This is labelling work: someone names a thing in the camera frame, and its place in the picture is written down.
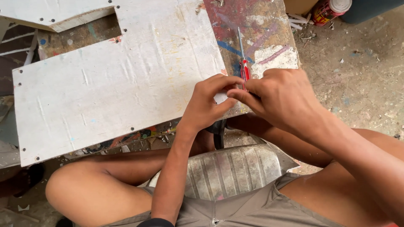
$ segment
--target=dirty floor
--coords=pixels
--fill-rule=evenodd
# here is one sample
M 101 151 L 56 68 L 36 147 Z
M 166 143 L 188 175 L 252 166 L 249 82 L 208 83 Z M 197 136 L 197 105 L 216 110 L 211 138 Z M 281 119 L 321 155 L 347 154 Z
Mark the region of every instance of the dirty floor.
M 353 128 L 367 128 L 404 137 L 404 6 L 381 16 L 350 25 L 337 19 L 334 30 L 307 25 L 295 33 L 302 68 L 313 84 L 323 106 Z M 313 39 L 303 39 L 316 34 Z M 255 143 L 246 133 L 226 131 L 225 146 Z M 159 149 L 167 144 L 155 139 L 128 146 L 131 151 Z M 120 148 L 108 153 L 120 152 Z M 66 164 L 64 158 L 45 162 L 45 179 Z M 319 170 L 304 163 L 294 172 L 310 174 Z M 0 170 L 0 177 L 10 174 Z M 46 180 L 22 198 L 10 198 L 8 208 L 18 205 L 29 210 L 21 213 L 35 219 L 35 223 L 15 214 L 0 212 L 0 227 L 54 227 L 61 216 L 46 201 Z

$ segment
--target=red can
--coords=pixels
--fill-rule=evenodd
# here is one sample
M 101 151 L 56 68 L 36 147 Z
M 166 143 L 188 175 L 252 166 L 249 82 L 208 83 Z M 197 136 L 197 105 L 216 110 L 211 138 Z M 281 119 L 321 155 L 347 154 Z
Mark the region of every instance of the red can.
M 343 15 L 352 5 L 352 0 L 321 0 L 313 7 L 312 20 L 323 26 L 337 16 Z

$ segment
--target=red screwdriver handle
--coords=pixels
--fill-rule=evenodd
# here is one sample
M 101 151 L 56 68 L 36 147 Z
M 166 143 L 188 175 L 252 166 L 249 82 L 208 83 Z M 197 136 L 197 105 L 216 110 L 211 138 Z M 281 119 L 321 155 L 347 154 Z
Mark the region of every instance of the red screwdriver handle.
M 250 79 L 250 69 L 247 66 L 247 60 L 245 59 L 241 60 L 240 66 L 241 66 L 241 78 L 244 80 L 244 82 L 246 82 L 247 80 Z

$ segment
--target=shorts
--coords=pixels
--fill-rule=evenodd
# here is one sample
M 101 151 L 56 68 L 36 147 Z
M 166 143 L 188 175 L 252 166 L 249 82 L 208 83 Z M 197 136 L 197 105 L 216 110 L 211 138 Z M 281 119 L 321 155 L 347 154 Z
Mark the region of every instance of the shorts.
M 176 227 L 316 226 L 343 227 L 279 192 L 299 174 L 286 173 L 265 187 L 219 201 L 184 197 Z M 145 187 L 153 195 L 154 187 Z M 147 211 L 103 227 L 136 227 L 151 219 Z

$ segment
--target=red screwdriver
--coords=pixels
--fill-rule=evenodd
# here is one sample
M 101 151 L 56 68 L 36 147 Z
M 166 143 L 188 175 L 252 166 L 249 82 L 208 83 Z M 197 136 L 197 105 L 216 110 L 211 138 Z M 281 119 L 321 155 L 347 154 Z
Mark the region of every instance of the red screwdriver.
M 241 49 L 241 60 L 240 60 L 240 66 L 241 66 L 241 78 L 244 80 L 244 83 L 250 79 L 250 69 L 247 66 L 247 60 L 244 58 L 244 50 L 243 50 L 243 43 L 241 41 L 241 32 L 240 32 L 240 27 L 238 28 L 238 41 L 240 42 L 240 49 Z

